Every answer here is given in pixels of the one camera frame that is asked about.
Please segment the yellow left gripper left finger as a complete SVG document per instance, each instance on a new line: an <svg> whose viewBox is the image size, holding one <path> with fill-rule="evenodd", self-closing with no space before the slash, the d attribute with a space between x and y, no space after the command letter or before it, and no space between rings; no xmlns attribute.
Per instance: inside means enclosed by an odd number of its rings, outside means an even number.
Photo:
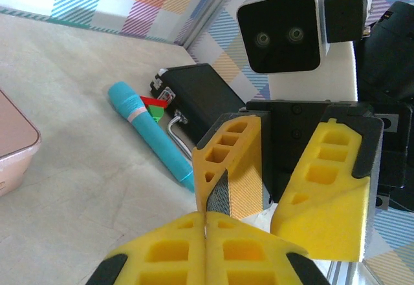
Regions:
<svg viewBox="0 0 414 285"><path fill-rule="evenodd" d="M205 284L204 215L192 212L112 250L87 284Z"/></svg>

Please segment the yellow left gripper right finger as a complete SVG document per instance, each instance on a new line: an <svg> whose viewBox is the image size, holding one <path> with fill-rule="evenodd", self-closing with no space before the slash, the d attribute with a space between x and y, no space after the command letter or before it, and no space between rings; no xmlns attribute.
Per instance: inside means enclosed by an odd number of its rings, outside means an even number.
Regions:
<svg viewBox="0 0 414 285"><path fill-rule="evenodd" d="M206 214L207 284L328 284L302 247L218 212Z"/></svg>

